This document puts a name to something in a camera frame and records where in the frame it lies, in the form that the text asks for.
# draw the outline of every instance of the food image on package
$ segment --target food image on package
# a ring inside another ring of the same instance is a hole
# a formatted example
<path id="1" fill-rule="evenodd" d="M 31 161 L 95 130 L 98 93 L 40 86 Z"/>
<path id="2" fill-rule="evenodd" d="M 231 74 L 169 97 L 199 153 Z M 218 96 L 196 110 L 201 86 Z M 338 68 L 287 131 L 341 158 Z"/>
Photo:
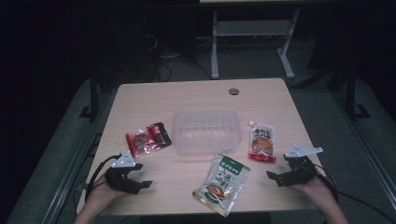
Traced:
<path id="1" fill-rule="evenodd" d="M 227 156 L 216 155 L 205 184 L 192 195 L 227 217 L 248 179 L 250 169 Z"/>

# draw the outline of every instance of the clear plastic container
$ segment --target clear plastic container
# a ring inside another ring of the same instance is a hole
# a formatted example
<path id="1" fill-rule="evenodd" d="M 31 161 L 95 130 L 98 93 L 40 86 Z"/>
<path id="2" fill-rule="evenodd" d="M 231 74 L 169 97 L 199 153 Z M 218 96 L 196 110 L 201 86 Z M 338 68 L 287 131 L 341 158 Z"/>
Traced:
<path id="1" fill-rule="evenodd" d="M 173 117 L 172 142 L 183 156 L 234 153 L 241 127 L 234 110 L 194 110 Z"/>

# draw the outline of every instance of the forearm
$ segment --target forearm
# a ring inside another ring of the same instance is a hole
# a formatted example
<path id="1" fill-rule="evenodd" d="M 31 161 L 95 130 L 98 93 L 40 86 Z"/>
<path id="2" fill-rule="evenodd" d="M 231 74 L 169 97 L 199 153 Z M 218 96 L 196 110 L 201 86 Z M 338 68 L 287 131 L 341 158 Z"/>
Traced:
<path id="1" fill-rule="evenodd" d="M 336 201 L 327 203 L 324 206 L 317 206 L 319 211 L 325 216 L 327 224 L 348 224 L 347 217 Z"/>
<path id="2" fill-rule="evenodd" d="M 107 206 L 112 203 L 112 201 L 113 200 L 107 200 L 105 203 L 103 203 L 100 199 L 98 201 L 97 198 L 90 197 L 79 212 L 74 223 L 93 223 L 96 218 L 107 208 Z"/>

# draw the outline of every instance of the gray carpet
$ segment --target gray carpet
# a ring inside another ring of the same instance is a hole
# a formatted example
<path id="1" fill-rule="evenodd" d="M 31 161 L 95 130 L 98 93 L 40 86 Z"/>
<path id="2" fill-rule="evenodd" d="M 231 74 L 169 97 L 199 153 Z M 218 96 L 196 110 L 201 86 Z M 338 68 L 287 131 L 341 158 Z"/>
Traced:
<path id="1" fill-rule="evenodd" d="M 220 52 L 219 79 L 281 77 L 291 86 L 318 72 L 306 69 L 315 40 L 293 40 L 288 55 L 296 78 L 287 79 L 276 54 L 279 43 L 279 40 L 264 39 L 259 44 L 255 42 L 254 45 L 242 48 L 239 46 L 238 50 L 233 52 Z M 207 73 L 210 72 L 208 49 L 198 51 L 196 64 L 186 60 L 188 59 L 176 58 L 165 63 L 172 70 L 169 81 L 208 79 Z M 160 66 L 159 71 L 162 80 L 170 75 L 169 69 L 164 66 Z M 396 158 L 396 124 L 377 102 L 370 87 L 359 79 L 356 103 L 364 105 L 372 117 L 352 122 L 344 112 L 344 105 L 340 104 L 345 98 L 345 91 L 328 92 L 326 84 L 329 78 L 330 76 L 327 76 L 303 90 L 290 89 L 313 145 L 324 148 L 324 152 L 319 154 L 322 165 L 335 180 L 339 191 L 366 201 L 396 220 L 395 208 L 356 132 L 357 129 L 362 130 L 369 145 L 375 149 L 375 155 L 388 172 L 389 178 L 395 180 L 396 165 L 393 161 Z M 106 118 L 117 92 L 114 90 L 111 93 L 99 94 L 99 115 L 96 120 L 89 121 L 78 117 L 82 108 L 90 103 L 89 87 L 87 80 L 76 93 L 8 223 L 71 223 L 73 221 L 76 214 L 75 203 L 78 202 L 81 190 L 80 183 L 86 181 L 92 163 L 92 157 L 88 157 L 83 164 L 73 163 L 76 160 L 75 155 L 78 150 L 82 150 L 79 153 L 83 155 L 90 151 L 95 136 L 105 127 Z M 69 181 L 70 188 L 63 189 L 60 186 L 64 183 L 64 174 L 73 168 L 79 170 L 78 175 Z M 68 197 L 64 200 L 56 200 L 65 191 Z M 60 204 L 59 208 L 62 210 L 56 213 L 59 216 L 52 217 L 51 213 L 48 213 L 52 203 Z M 340 195 L 339 203 L 351 223 L 390 223 L 373 209 L 347 197 Z M 324 220 L 317 210 L 272 212 L 270 216 L 274 224 L 317 224 L 323 223 Z M 138 223 L 138 221 L 139 217 L 99 217 L 96 223 Z M 247 220 L 246 223 L 260 222 Z"/>

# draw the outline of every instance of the snack bag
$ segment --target snack bag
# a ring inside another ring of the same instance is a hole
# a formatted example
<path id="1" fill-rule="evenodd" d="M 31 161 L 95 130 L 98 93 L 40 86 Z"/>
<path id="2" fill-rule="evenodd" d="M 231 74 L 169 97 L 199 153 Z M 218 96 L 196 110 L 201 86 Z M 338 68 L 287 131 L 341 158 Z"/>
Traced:
<path id="1" fill-rule="evenodd" d="M 250 169 L 238 161 L 216 155 L 212 161 L 205 184 L 192 195 L 219 214 L 227 217 L 242 187 L 248 179 Z"/>
<path id="2" fill-rule="evenodd" d="M 254 161 L 276 162 L 274 129 L 253 120 L 248 124 L 252 127 L 248 157 Z"/>
<path id="3" fill-rule="evenodd" d="M 157 151 L 172 144 L 161 122 L 151 124 L 146 130 L 139 130 L 135 134 L 127 133 L 125 137 L 134 158 L 138 158 L 142 153 Z"/>

